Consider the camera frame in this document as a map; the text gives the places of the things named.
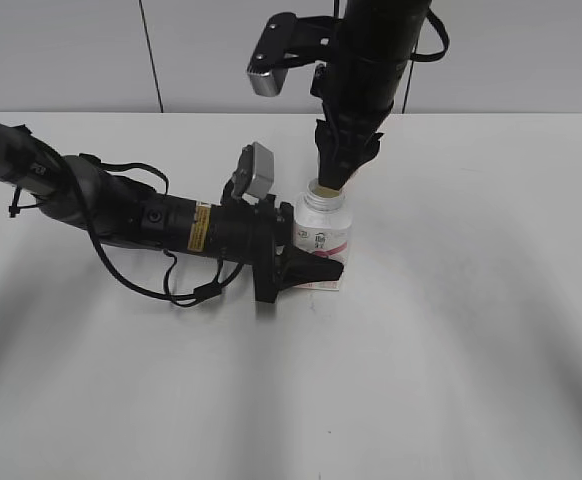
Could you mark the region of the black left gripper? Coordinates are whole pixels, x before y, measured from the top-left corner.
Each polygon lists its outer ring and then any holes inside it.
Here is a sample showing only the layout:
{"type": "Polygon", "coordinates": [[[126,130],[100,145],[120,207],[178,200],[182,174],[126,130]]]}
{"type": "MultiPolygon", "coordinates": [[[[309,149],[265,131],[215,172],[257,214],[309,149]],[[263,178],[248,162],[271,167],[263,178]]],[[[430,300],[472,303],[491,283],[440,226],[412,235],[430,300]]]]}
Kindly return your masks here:
{"type": "Polygon", "coordinates": [[[293,287],[337,290],[344,265],[297,247],[291,242],[293,207],[275,203],[275,196],[249,204],[231,200],[212,206],[205,237],[205,255],[252,267],[255,299],[273,303],[279,291],[293,287]]]}

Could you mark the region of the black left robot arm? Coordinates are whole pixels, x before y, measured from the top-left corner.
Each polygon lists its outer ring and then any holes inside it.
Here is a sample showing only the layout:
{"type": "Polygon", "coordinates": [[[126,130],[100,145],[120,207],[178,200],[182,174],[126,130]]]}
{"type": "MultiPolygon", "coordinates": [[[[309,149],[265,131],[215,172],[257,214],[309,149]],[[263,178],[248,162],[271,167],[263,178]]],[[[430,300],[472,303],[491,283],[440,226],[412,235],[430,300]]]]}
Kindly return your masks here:
{"type": "Polygon", "coordinates": [[[294,208],[271,193],[274,157],[261,144],[242,149],[217,205],[157,191],[127,177],[134,169],[163,175],[140,162],[110,164],[90,154],[62,156],[26,126],[0,123],[0,182],[15,188],[10,216],[25,208],[21,193],[30,193],[34,208],[44,215],[86,231],[109,273],[140,295],[193,307],[220,296],[250,266],[256,300],[272,303],[288,288],[341,277],[341,262],[294,245],[294,208]],[[213,258],[217,272],[188,294],[176,294],[168,284],[149,290],[119,272],[106,246],[156,250],[171,260],[178,254],[213,258]]]}

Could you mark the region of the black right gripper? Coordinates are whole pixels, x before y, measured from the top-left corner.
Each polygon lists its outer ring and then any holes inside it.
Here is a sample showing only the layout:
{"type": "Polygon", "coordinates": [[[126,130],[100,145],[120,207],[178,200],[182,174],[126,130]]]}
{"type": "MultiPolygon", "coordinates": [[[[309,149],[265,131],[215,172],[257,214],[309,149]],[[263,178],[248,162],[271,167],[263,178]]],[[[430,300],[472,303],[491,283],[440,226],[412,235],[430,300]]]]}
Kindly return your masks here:
{"type": "Polygon", "coordinates": [[[318,184],[341,190],[355,170],[379,153],[378,129],[394,106],[407,61],[354,56],[315,68],[311,94],[322,102],[316,124],[318,184]]]}

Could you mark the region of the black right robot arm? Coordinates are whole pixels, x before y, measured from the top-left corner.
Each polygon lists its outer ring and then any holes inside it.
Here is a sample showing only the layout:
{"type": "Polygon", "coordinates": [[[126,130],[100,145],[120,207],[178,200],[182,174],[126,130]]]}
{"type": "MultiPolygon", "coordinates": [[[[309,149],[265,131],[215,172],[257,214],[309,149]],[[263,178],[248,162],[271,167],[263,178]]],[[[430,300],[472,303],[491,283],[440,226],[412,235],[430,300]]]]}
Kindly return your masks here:
{"type": "Polygon", "coordinates": [[[428,1],[349,1],[336,57],[314,80],[325,115],[315,130],[318,183],[340,190],[380,150],[380,127],[419,36],[428,1]]]}

